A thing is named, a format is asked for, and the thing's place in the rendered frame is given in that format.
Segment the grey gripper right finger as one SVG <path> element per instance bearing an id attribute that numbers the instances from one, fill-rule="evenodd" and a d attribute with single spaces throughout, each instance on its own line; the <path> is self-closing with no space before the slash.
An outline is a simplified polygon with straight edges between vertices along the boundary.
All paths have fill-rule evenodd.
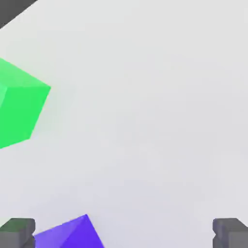
<path id="1" fill-rule="evenodd" d="M 248 248 L 248 227 L 237 218 L 215 218 L 212 248 Z"/>

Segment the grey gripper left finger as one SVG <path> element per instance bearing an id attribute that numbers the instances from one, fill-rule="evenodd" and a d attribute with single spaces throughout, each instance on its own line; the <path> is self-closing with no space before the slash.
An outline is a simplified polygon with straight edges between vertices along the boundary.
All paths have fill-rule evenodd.
<path id="1" fill-rule="evenodd" d="M 11 218 L 0 227 L 0 248 L 35 248 L 35 220 Z"/>

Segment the small purple cube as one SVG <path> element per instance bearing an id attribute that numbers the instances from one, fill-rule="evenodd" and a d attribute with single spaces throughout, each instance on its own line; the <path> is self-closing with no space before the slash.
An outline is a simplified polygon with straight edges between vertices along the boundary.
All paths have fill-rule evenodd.
<path id="1" fill-rule="evenodd" d="M 35 248 L 105 248 L 87 214 L 34 236 Z"/>

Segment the large green box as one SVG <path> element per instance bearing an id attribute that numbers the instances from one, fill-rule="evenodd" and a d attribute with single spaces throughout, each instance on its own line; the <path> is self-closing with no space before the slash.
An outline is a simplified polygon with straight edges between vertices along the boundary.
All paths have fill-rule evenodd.
<path id="1" fill-rule="evenodd" d="M 50 89 L 0 58 L 0 149 L 31 137 Z"/>

